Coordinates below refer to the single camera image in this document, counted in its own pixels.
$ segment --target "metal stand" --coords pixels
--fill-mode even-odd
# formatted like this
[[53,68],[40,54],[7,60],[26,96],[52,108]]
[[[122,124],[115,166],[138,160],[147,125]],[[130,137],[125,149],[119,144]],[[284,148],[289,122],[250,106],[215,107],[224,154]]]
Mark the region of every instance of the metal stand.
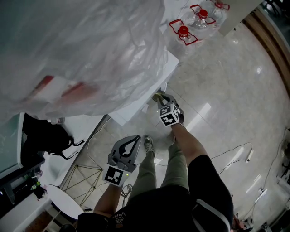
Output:
[[[84,168],[84,169],[93,169],[93,170],[96,170],[96,172],[95,172],[93,175],[90,175],[90,176],[88,176],[88,177],[85,177],[85,175],[82,173],[82,171],[81,171],[79,168]],[[74,185],[72,185],[72,186],[69,186],[70,181],[71,181],[71,179],[72,179],[72,177],[73,177],[73,174],[74,174],[75,170],[78,170],[79,173],[84,177],[84,179],[81,180],[81,181],[79,181],[79,182],[77,182],[76,184],[74,184]],[[99,180],[101,174],[102,174],[102,170],[101,170],[100,168],[94,168],[94,167],[89,167],[89,166],[75,165],[74,168],[73,168],[73,170],[72,170],[72,172],[70,173],[70,175],[68,176],[68,178],[67,178],[66,181],[64,182],[64,185],[63,185],[63,187],[62,187],[62,190],[63,190],[64,192],[66,192],[68,189],[71,189],[72,187],[78,185],[79,183],[81,183],[81,182],[83,182],[83,181],[87,181],[88,184],[91,186],[91,187],[89,188],[89,190],[88,190],[86,193],[81,194],[80,196],[73,198],[73,199],[75,200],[75,199],[77,199],[77,198],[79,198],[79,197],[85,195],[84,198],[83,198],[83,200],[82,200],[82,202],[80,203],[80,206],[82,206],[82,205],[85,203],[85,201],[90,197],[90,195],[92,194],[92,192],[96,189],[96,185],[97,185],[97,183],[98,183],[98,180]],[[94,175],[96,175],[96,179],[95,179],[95,181],[94,181],[93,183],[90,183],[90,182],[88,181],[88,179],[89,179],[90,177],[94,176]]]

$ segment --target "black t-shirt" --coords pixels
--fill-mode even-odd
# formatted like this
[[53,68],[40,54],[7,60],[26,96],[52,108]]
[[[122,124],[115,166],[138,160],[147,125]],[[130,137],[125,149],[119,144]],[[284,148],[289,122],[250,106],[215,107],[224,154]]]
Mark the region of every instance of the black t-shirt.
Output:
[[208,156],[199,156],[190,163],[188,185],[189,191],[170,185],[139,194],[111,218],[83,213],[78,216],[78,231],[159,228],[229,232],[232,198]]

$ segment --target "fiducial marker cube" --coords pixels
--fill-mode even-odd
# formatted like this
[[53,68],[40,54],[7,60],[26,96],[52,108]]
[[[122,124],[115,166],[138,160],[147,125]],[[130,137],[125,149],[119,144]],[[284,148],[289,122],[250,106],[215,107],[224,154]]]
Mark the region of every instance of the fiducial marker cube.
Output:
[[172,126],[179,121],[180,110],[172,103],[160,109],[159,118],[164,126]]

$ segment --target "black strap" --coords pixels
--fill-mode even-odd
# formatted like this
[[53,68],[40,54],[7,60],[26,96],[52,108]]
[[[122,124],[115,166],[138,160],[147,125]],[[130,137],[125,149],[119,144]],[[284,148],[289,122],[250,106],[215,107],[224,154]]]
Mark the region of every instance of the black strap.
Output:
[[72,157],[74,157],[75,155],[77,155],[78,153],[79,153],[79,151],[78,151],[76,154],[71,155],[71,156],[69,156],[69,157],[65,157],[65,156],[63,155],[62,152],[54,153],[54,152],[51,152],[51,151],[50,151],[48,154],[49,154],[49,155],[61,156],[61,157],[63,157],[65,160],[69,160],[69,159],[71,159]]
[[71,136],[69,137],[69,141],[70,141],[70,143],[69,143],[67,148],[69,148],[71,145],[74,145],[75,147],[77,147],[77,146],[79,146],[79,145],[81,145],[81,144],[83,144],[85,142],[84,140],[82,140],[78,144],[75,144],[74,143],[74,138],[72,138]]

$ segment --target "marble floor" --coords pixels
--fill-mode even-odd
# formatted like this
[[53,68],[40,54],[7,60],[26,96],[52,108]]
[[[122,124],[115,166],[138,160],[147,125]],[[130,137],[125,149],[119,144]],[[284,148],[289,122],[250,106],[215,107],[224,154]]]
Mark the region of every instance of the marble floor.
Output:
[[[289,126],[290,101],[277,69],[253,34],[239,24],[225,38],[219,34],[211,37],[178,66],[166,92],[175,96],[185,113],[184,125],[210,157],[247,143],[213,159],[218,172],[233,160],[246,159],[253,149],[249,163],[234,163],[220,176],[233,195],[239,219],[252,215],[255,227],[273,221],[289,199],[276,184],[283,159],[280,153],[267,178],[267,193],[257,202],[253,213],[249,210],[259,196],[258,190],[264,185],[284,130]],[[140,111],[124,126],[111,119],[92,138],[88,153],[101,167],[114,143],[129,135],[150,135],[155,143],[155,163],[167,164],[167,148],[172,143],[170,129],[159,121],[156,102],[150,100],[148,105],[146,112]],[[141,146],[136,163],[144,156]],[[86,147],[76,164],[94,166]],[[155,165],[155,169],[160,186],[166,167]],[[134,184],[137,175],[138,168],[126,184]],[[76,195],[80,189],[88,188],[86,182],[82,185],[69,194]],[[83,206],[94,208],[106,187],[107,184],[99,186]]]

